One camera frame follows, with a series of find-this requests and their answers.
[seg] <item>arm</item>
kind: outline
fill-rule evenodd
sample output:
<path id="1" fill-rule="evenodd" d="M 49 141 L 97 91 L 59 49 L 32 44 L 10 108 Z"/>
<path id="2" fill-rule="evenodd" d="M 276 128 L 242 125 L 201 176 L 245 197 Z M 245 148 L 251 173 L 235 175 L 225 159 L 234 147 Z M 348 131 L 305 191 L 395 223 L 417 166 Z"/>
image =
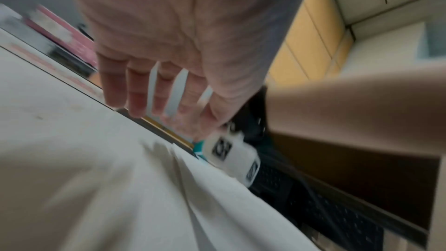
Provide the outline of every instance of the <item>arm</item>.
<path id="1" fill-rule="evenodd" d="M 269 129 L 408 154 L 446 153 L 446 66 L 270 89 Z"/>

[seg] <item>white fabric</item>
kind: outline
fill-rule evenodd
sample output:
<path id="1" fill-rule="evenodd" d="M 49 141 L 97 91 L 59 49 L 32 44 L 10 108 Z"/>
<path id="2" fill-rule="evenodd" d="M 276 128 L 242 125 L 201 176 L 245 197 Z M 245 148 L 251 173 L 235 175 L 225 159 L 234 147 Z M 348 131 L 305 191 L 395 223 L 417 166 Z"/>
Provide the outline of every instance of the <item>white fabric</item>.
<path id="1" fill-rule="evenodd" d="M 1 48 L 0 70 L 0 250 L 317 250 L 236 180 Z"/>

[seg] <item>pink book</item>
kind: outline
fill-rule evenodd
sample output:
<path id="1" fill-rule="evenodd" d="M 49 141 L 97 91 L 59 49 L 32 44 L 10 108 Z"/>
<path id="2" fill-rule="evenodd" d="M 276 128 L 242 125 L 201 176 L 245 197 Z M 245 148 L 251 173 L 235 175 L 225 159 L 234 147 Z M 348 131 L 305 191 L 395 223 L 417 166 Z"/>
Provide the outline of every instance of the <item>pink book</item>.
<path id="1" fill-rule="evenodd" d="M 28 26 L 64 47 L 84 62 L 98 68 L 94 42 L 59 16 L 39 5 L 25 22 Z"/>

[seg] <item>qr code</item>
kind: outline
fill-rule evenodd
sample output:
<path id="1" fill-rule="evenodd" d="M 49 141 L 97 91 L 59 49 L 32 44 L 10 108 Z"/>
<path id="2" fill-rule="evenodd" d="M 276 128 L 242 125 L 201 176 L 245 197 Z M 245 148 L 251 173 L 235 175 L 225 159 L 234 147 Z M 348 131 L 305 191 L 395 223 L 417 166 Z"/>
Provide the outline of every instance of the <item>qr code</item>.
<path id="1" fill-rule="evenodd" d="M 224 162 L 231 148 L 232 143 L 220 137 L 212 149 L 212 154 Z"/>
<path id="2" fill-rule="evenodd" d="M 257 168 L 259 167 L 259 164 L 254 161 L 254 163 L 252 163 L 251 168 L 249 169 L 248 174 L 246 175 L 246 179 L 248 181 L 252 181 L 252 178 L 254 177 L 254 175 L 256 174 Z"/>

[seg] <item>hand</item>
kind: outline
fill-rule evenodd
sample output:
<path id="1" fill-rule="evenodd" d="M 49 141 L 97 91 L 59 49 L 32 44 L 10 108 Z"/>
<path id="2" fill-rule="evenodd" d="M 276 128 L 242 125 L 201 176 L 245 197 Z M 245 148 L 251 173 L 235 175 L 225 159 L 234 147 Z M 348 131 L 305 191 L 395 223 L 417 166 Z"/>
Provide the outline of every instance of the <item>hand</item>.
<path id="1" fill-rule="evenodd" d="M 189 71 L 179 116 L 209 84 L 200 115 L 205 137 L 261 87 L 302 0 L 77 0 L 96 42 L 107 104 L 145 115 L 149 74 L 157 61 L 152 114 L 161 115 L 173 81 Z"/>

